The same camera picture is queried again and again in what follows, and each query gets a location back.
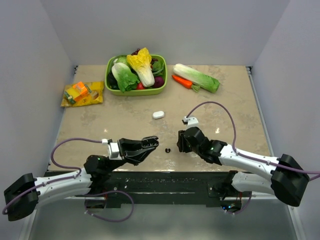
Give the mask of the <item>white earbud charging case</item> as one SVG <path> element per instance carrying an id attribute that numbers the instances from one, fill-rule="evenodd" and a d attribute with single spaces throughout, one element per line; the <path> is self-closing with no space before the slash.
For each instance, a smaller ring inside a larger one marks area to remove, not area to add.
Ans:
<path id="1" fill-rule="evenodd" d="M 165 112 L 164 111 L 156 111 L 152 113 L 152 118 L 155 120 L 161 119 L 165 116 Z"/>

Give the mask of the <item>black earbud charging case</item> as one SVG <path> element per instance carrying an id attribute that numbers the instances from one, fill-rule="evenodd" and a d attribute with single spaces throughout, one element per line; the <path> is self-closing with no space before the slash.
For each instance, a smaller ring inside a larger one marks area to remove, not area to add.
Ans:
<path id="1" fill-rule="evenodd" d="M 157 148 L 159 146 L 159 141 L 158 141 L 157 136 L 148 136 L 144 137 L 141 140 L 141 147 L 143 149 L 148 149 L 148 148 Z"/>

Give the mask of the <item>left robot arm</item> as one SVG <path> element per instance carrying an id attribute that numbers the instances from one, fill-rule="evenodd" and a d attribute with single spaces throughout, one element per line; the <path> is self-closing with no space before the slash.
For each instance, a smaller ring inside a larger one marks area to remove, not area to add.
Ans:
<path id="1" fill-rule="evenodd" d="M 37 207 L 60 199 L 99 196 L 115 169 L 126 163 L 139 165 L 159 146 L 157 136 L 141 140 L 103 138 L 88 141 L 106 145 L 108 155 L 90 155 L 83 168 L 61 165 L 52 159 L 54 165 L 68 172 L 49 177 L 34 177 L 32 173 L 22 175 L 3 192 L 5 207 L 2 214 L 12 222 L 29 216 Z"/>

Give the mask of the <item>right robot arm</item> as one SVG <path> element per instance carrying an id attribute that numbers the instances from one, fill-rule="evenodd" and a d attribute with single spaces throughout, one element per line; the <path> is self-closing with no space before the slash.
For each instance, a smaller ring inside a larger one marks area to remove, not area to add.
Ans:
<path id="1" fill-rule="evenodd" d="M 240 153 L 232 145 L 210 140 L 198 127 L 178 131 L 177 147 L 181 153 L 193 152 L 209 164 L 242 170 L 223 183 L 223 192 L 230 197 L 238 192 L 260 192 L 274 195 L 281 202 L 298 207 L 310 178 L 290 155 L 262 156 Z"/>

